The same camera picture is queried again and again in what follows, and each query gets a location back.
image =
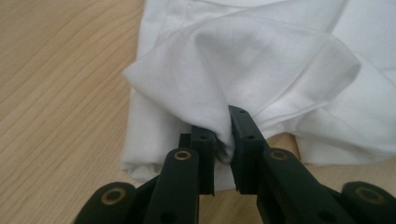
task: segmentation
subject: white cloth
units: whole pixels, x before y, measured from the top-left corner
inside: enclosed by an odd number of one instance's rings
[[[124,72],[137,92],[122,169],[154,177],[190,124],[214,131],[230,162],[227,105],[246,109],[265,137],[295,134],[305,162],[395,155],[395,13],[384,0],[147,0]],[[232,186],[227,167],[216,182]]]

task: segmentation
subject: wooden table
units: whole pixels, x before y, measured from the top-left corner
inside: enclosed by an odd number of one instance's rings
[[[70,223],[120,170],[143,0],[0,2],[0,223]],[[288,134],[273,146],[293,151]],[[351,180],[396,195],[396,159],[308,169],[340,189]],[[201,223],[260,223],[254,197],[203,196]]]

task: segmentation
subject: fabric fold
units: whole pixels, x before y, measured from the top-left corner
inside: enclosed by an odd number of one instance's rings
[[[137,93],[122,168],[140,176],[134,170],[151,166],[143,170],[154,175],[153,164],[162,164],[190,124],[214,131],[226,145],[219,159],[230,162],[228,105],[245,108],[262,132],[276,134],[274,124],[328,104],[360,67],[346,46],[322,32],[336,19],[340,2],[333,2],[334,18],[322,17],[319,31],[312,29],[317,25],[307,24],[309,20],[297,22],[287,13],[279,21],[258,17],[260,10],[268,10],[260,7],[167,35],[124,71]],[[329,6],[330,1],[322,3]],[[147,133],[157,139],[148,140]]]

